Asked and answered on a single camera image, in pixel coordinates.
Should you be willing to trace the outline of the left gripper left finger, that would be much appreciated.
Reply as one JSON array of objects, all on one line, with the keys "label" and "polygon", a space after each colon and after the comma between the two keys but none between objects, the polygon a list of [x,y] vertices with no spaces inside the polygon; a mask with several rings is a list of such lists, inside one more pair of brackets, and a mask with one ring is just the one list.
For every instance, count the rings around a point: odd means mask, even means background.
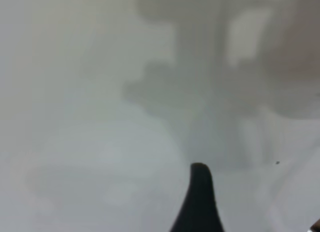
[{"label": "left gripper left finger", "polygon": [[204,163],[190,166],[190,181],[172,232],[223,232],[211,171]]}]

